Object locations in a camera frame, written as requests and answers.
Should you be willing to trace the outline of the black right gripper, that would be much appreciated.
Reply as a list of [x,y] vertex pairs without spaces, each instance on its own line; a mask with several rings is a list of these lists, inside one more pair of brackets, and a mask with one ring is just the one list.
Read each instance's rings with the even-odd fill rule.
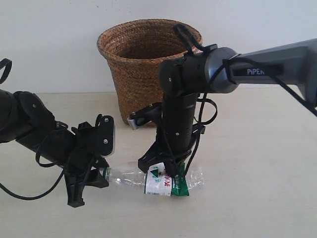
[[170,171],[173,158],[188,157],[197,140],[198,133],[205,133],[206,127],[193,124],[184,130],[168,132],[163,126],[157,129],[156,142],[138,159],[138,168],[146,173],[150,166],[164,163],[165,168]]

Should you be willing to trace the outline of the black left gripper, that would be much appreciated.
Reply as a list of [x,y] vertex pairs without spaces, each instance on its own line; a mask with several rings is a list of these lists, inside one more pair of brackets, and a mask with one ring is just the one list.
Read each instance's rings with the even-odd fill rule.
[[75,147],[68,155],[64,179],[67,192],[67,205],[80,207],[85,205],[83,191],[86,186],[105,188],[109,182],[104,175],[108,168],[106,156],[100,155],[95,148],[95,126],[88,122],[73,127]]

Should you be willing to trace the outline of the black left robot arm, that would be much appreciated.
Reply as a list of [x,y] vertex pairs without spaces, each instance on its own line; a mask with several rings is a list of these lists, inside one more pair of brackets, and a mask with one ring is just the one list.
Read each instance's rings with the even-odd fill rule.
[[95,125],[82,122],[77,127],[57,121],[34,93],[0,92],[0,141],[16,141],[35,153],[42,168],[58,166],[57,178],[65,180],[67,204],[73,208],[85,204],[86,186],[109,186],[106,157],[114,151],[114,119],[98,114]]

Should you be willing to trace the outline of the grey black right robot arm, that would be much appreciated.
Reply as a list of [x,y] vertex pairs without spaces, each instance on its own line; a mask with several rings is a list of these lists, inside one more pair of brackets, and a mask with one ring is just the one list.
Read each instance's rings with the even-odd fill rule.
[[209,102],[208,94],[227,94],[241,84],[277,84],[303,107],[317,112],[317,42],[315,39],[239,54],[228,47],[209,46],[165,60],[159,68],[162,101],[131,117],[140,126],[154,122],[156,140],[138,160],[146,172],[163,163],[171,176],[192,161],[206,122],[195,119],[195,107]]

